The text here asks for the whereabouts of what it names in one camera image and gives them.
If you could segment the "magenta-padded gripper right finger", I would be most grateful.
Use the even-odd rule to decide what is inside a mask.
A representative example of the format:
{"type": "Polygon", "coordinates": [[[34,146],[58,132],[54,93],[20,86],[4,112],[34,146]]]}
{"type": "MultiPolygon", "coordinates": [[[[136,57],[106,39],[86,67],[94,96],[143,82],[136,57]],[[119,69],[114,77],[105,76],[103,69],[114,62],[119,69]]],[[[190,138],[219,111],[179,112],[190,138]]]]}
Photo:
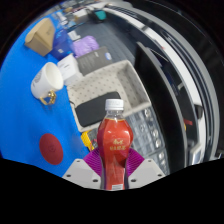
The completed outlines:
{"type": "Polygon", "coordinates": [[[130,148],[125,166],[125,187],[135,189],[163,178],[165,174],[153,159],[144,159],[136,150],[130,148]]]}

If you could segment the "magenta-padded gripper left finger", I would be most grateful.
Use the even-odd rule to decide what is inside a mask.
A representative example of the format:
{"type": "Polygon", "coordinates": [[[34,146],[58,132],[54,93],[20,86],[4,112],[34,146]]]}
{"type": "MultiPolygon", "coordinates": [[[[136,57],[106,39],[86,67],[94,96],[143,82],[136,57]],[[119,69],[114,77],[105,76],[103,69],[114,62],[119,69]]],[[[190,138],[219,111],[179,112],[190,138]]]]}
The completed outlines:
{"type": "Polygon", "coordinates": [[[83,159],[75,159],[63,175],[78,186],[99,190],[102,185],[102,162],[98,149],[94,149],[83,159]]]}

